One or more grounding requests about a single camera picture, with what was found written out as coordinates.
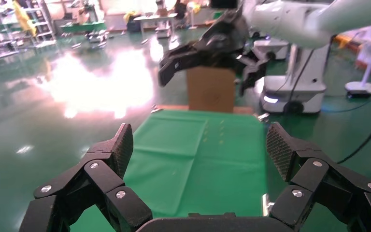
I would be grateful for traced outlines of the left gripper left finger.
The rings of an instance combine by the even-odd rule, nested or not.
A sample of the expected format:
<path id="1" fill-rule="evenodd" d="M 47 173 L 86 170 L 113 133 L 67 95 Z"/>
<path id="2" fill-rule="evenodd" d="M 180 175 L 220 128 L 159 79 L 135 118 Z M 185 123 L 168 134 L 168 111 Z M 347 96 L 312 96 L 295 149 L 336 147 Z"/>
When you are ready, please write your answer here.
<path id="1" fill-rule="evenodd" d="M 132 153 L 132 127 L 123 123 L 112 139 L 92 145 L 78 164 L 37 187 L 34 198 L 52 199 L 61 231 L 95 205 L 115 231 L 135 232 L 152 212 L 123 180 Z"/>

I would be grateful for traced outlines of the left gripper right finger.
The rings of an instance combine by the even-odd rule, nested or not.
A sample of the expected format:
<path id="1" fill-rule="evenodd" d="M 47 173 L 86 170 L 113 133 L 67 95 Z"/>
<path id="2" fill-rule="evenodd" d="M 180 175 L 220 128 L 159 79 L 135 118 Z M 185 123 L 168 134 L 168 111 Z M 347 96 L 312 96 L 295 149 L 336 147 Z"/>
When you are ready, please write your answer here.
<path id="1" fill-rule="evenodd" d="M 315 204 L 325 206 L 348 229 L 371 229 L 371 179 L 334 162 L 321 148 L 270 125 L 266 150 L 288 183 L 270 217 L 300 229 Z"/>

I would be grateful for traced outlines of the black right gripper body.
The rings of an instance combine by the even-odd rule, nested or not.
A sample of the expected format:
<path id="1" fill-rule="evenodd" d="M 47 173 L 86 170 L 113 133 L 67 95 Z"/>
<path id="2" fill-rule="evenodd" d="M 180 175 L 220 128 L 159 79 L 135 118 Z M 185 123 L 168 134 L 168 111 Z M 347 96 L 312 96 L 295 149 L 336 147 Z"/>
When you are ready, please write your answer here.
<path id="1" fill-rule="evenodd" d="M 199 38 L 200 66 L 242 68 L 250 63 L 243 55 L 248 25 L 242 8 L 225 11 Z"/>

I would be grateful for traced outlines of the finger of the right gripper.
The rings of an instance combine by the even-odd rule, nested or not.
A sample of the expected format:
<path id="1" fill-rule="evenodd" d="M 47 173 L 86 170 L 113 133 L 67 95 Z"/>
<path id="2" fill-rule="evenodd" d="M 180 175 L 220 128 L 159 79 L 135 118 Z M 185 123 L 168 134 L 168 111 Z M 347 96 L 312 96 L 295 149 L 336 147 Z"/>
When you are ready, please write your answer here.
<path id="1" fill-rule="evenodd" d="M 246 53 L 236 57 L 241 74 L 239 96 L 243 96 L 249 88 L 266 74 L 266 55 L 264 53 Z"/>
<path id="2" fill-rule="evenodd" d="M 159 62 L 158 84 L 165 87 L 176 72 L 206 65 L 211 53 L 197 50 L 193 44 L 181 45 L 167 51 Z"/>

